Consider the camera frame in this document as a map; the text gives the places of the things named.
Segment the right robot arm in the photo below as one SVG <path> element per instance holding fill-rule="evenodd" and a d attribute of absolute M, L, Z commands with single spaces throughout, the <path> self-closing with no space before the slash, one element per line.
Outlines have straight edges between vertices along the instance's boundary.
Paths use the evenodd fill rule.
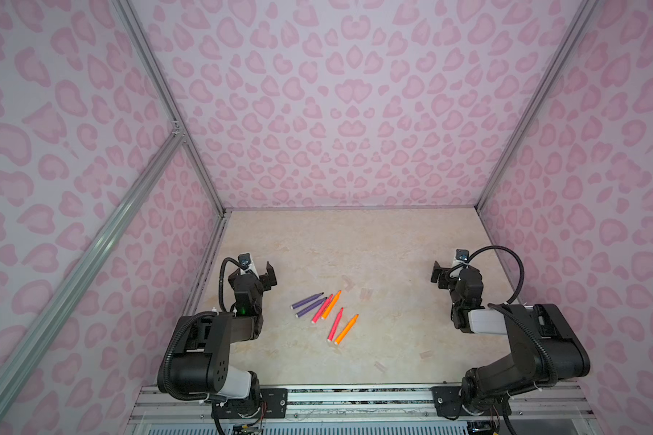
<path fill-rule="evenodd" d="M 435 263 L 431 282 L 449 292 L 455 329 L 468 335 L 504 335 L 510 349 L 495 362 L 467 370 L 458 388 L 434 387 L 438 416 L 455 421 L 507 415 L 511 398 L 589 374 L 589 355 L 555 304 L 484 306 L 482 274 L 464 263 L 453 268 Z"/>

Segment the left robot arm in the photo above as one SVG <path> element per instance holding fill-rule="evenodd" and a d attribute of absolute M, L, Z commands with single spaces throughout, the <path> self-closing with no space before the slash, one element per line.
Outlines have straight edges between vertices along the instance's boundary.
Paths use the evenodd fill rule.
<path fill-rule="evenodd" d="M 206 311 L 183 316 L 177 322 L 157 375 L 161 393 L 180 402 L 211 403 L 219 418 L 262 418 L 268 404 L 262 397 L 259 377 L 230 364 L 230 346 L 253 341 L 262 331 L 263 297 L 278 281 L 266 264 L 258 274 L 250 257 L 226 258 L 221 264 L 237 266 L 228 283 L 235 295 L 230 311 Z"/>

